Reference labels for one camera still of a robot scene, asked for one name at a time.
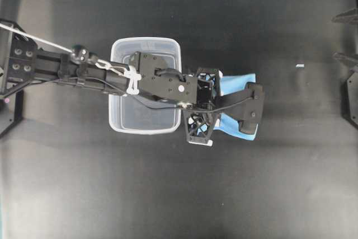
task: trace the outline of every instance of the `black table surface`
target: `black table surface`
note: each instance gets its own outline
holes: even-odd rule
[[[65,86],[25,92],[0,142],[5,238],[357,238],[358,136],[346,119],[355,0],[1,0],[0,15],[109,59],[114,41],[161,36],[183,70],[256,73],[266,92],[255,141],[212,147],[117,133],[108,97]]]

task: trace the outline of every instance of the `plastic container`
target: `plastic container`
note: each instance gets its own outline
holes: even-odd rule
[[[168,67],[181,71],[180,46],[173,39],[127,38],[117,40],[112,46],[111,61],[128,64],[136,51],[151,53],[165,59]],[[132,134],[163,134],[174,132],[180,125],[180,110],[151,110],[150,107],[172,106],[149,101],[140,96],[109,96],[109,123],[113,130]]]

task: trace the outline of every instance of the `blue towel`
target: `blue towel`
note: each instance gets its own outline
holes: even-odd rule
[[[255,74],[248,74],[243,76],[224,76],[220,80],[220,89],[221,89],[221,96],[228,95],[233,92],[241,91],[245,89],[245,85],[247,82],[256,82]],[[214,130],[223,131],[229,135],[234,137],[246,139],[246,140],[254,140],[257,132],[255,134],[244,134],[239,132],[239,123],[234,120],[233,118],[229,117],[227,114],[222,113],[220,118],[220,126],[215,127]]]

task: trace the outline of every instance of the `metal bracket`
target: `metal bracket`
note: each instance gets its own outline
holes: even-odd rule
[[[358,73],[347,80],[350,119],[358,125]]]
[[[0,100],[0,138],[22,120],[23,91]]]

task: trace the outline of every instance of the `bolt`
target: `bolt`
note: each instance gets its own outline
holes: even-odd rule
[[[16,54],[16,55],[22,54],[22,50],[21,50],[21,49],[15,49],[15,54]]]
[[[13,64],[13,65],[12,65],[12,68],[13,68],[14,70],[18,70],[18,69],[20,68],[20,65],[19,65],[19,64]]]
[[[31,66],[26,65],[26,66],[23,67],[23,69],[24,69],[26,72],[30,72],[30,71],[31,71]]]

